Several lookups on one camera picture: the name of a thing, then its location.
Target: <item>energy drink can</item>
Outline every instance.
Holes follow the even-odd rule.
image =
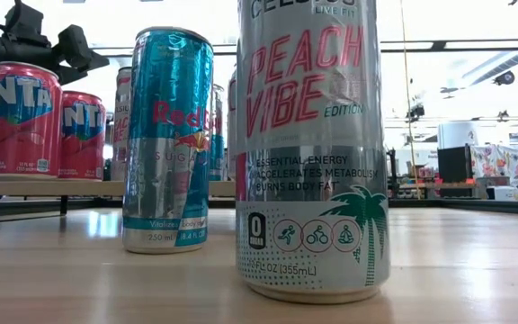
[[[99,97],[77,91],[63,93],[59,178],[103,180],[106,118]]]
[[[53,72],[0,63],[0,180],[58,177],[61,94]]]
[[[209,119],[211,131],[211,158],[210,181],[223,180],[225,161],[225,137],[223,136],[223,103],[225,102],[225,89],[220,85],[213,85],[213,105]]]
[[[138,34],[131,75],[123,245],[185,252],[207,239],[213,49],[199,34],[154,27]]]
[[[233,72],[233,76],[229,80],[228,89],[228,124],[227,124],[227,152],[228,152],[228,176],[235,179],[236,156],[235,147],[237,140],[237,118],[235,115],[235,107],[237,104],[237,66]]]
[[[389,277],[374,0],[239,1],[237,267],[289,302]]]
[[[112,181],[125,180],[127,141],[130,134],[131,67],[122,67],[117,74],[115,115],[113,116]]]

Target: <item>can bottom rim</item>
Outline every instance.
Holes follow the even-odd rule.
[[[188,247],[129,247],[129,246],[125,247],[125,249],[131,253],[150,254],[150,255],[191,252],[191,251],[198,250],[200,248],[203,248],[203,243],[188,246]]]
[[[283,302],[296,302],[306,304],[342,304],[347,302],[359,302],[373,297],[379,292],[378,286],[371,286],[354,292],[332,293],[304,293],[304,292],[284,292],[267,288],[254,283],[247,283],[249,288],[265,297]]]

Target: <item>activity icon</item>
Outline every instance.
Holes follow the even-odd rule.
[[[294,220],[281,220],[272,233],[273,243],[283,252],[292,252],[301,246],[301,226]]]
[[[287,245],[291,244],[291,236],[295,234],[295,227],[293,225],[289,225],[287,229],[284,229],[281,232],[281,235],[277,237],[277,239],[284,239],[287,242]]]
[[[324,252],[331,247],[333,231],[322,220],[312,220],[303,226],[303,245],[311,252]]]
[[[323,226],[318,225],[312,234],[307,235],[307,243],[314,244],[320,242],[326,244],[329,241],[329,237],[325,235],[322,229]]]
[[[349,230],[349,225],[344,225],[343,231],[341,232],[341,235],[339,235],[339,243],[350,244],[353,242],[354,242],[353,234]]]
[[[361,241],[361,229],[353,220],[340,220],[333,226],[333,245],[341,252],[354,251]]]

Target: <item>palm tree graphic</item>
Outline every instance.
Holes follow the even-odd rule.
[[[388,235],[387,213],[381,205],[387,197],[384,194],[371,194],[367,188],[362,185],[352,185],[352,193],[341,193],[332,197],[333,202],[341,202],[343,205],[334,207],[323,212],[319,216],[337,215],[350,216],[355,218],[355,222],[361,229],[361,236],[365,228],[369,231],[369,253],[367,257],[367,277],[365,286],[375,284],[375,232],[373,225],[379,233],[380,258],[383,258],[383,250],[385,248],[385,237]],[[361,247],[353,252],[353,256],[357,263],[360,262]]]

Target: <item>soda can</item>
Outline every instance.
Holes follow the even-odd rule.
[[[213,49],[199,34],[153,27],[136,38],[123,245],[164,254],[207,239]]]
[[[63,93],[59,178],[103,180],[106,118],[99,97],[77,91]]]
[[[213,85],[214,104],[211,106],[211,114],[208,121],[211,131],[210,181],[223,180],[223,170],[225,167],[225,137],[223,136],[224,102],[225,89],[220,85]]]
[[[130,134],[131,67],[122,67],[117,74],[115,115],[113,117],[112,181],[125,180],[127,141]]]
[[[228,89],[228,124],[227,124],[227,152],[228,152],[228,176],[235,179],[235,165],[236,165],[236,138],[237,138],[237,118],[235,116],[235,107],[237,102],[237,66],[233,72],[233,76],[229,80]]]
[[[239,1],[237,267],[289,302],[389,277],[374,0]]]
[[[0,180],[58,177],[61,86],[43,67],[0,63]]]

